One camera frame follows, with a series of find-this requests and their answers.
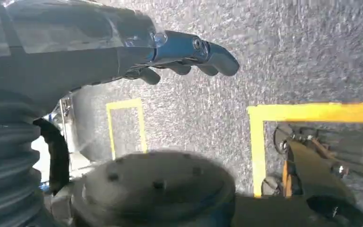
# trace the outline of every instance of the yellow floor marking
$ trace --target yellow floor marking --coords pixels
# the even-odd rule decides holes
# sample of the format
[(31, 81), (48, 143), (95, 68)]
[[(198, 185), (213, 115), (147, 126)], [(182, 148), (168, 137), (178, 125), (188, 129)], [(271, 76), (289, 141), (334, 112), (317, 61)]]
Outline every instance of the yellow floor marking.
[(363, 103), (313, 103), (301, 105), (258, 105), (247, 107), (250, 116), (254, 195), (261, 196), (266, 177), (264, 121), (358, 122), (363, 123)]
[(111, 141), (111, 150), (112, 150), (113, 159), (116, 158), (116, 152), (115, 152), (115, 144), (113, 141), (111, 110), (128, 109), (128, 108), (137, 108), (138, 125), (139, 125), (139, 129), (140, 129), (141, 149), (143, 150), (143, 153), (146, 153), (148, 151), (147, 139), (146, 139), (146, 133), (145, 133), (145, 124), (144, 124), (144, 112), (143, 112), (143, 105), (142, 105), (141, 99), (136, 98), (136, 99), (118, 101), (118, 102), (113, 102), (113, 103), (107, 103), (106, 104), (106, 114), (108, 116), (109, 138)]

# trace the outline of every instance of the metal rod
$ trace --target metal rod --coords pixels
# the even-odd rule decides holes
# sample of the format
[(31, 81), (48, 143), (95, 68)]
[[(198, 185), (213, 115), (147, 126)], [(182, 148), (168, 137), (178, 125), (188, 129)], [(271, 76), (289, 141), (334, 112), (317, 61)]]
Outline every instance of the metal rod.
[[(59, 107), (60, 107), (60, 115), (62, 116), (63, 137), (65, 138), (66, 146), (67, 146), (67, 144), (69, 144), (69, 142), (68, 142), (68, 135), (67, 135), (67, 132), (66, 132), (65, 114), (64, 114), (64, 111), (63, 111), (62, 99), (59, 100)], [(69, 159), (69, 168), (70, 168), (70, 171), (73, 170), (73, 167), (72, 167), (72, 164), (71, 164), (71, 158)]]

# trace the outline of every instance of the yellow rectangle marking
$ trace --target yellow rectangle marking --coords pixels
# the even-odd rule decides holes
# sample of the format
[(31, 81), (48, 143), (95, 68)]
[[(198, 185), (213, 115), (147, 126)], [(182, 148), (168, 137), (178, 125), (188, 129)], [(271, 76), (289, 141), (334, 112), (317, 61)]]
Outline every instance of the yellow rectangle marking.
[(147, 139), (145, 133), (145, 124), (144, 124), (144, 112), (143, 112), (143, 105), (140, 98), (118, 101), (113, 103), (106, 104), (106, 114), (108, 116), (108, 126), (109, 126), (109, 138), (111, 141), (111, 150), (112, 150), (112, 158), (116, 158), (115, 152), (115, 144), (113, 141), (113, 129), (112, 129), (112, 117), (111, 117), (111, 110), (118, 110), (118, 109), (128, 109), (128, 108), (137, 108), (138, 112), (138, 125), (140, 129), (140, 141), (141, 141), (141, 149), (143, 153), (147, 153), (148, 146), (147, 146)]
[(363, 103), (258, 105), (247, 107), (247, 112), (250, 116), (251, 160), (255, 196), (261, 196), (261, 184), (266, 177), (264, 121), (363, 123)]

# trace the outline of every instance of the robotic hand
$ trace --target robotic hand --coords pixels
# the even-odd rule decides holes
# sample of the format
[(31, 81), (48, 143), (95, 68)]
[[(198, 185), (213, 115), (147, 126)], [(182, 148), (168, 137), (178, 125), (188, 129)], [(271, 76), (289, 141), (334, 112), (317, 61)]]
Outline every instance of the robotic hand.
[(196, 35), (166, 31), (167, 42), (154, 50), (150, 62), (132, 67), (125, 78), (141, 78), (148, 84), (157, 84), (160, 76), (148, 67), (171, 69), (179, 75), (190, 72), (191, 66), (197, 66), (209, 76), (222, 73), (233, 76), (240, 65), (225, 48), (200, 39)]

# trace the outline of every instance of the bolt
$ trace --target bolt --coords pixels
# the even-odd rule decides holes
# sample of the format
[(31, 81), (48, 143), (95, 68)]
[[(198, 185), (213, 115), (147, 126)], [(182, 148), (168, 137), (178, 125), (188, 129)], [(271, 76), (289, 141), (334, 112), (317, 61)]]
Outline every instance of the bolt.
[(201, 49), (201, 40), (198, 37), (193, 38), (193, 47), (197, 51)]
[(287, 149), (287, 142), (286, 141), (283, 141), (282, 148), (283, 148), (283, 150), (286, 150)]

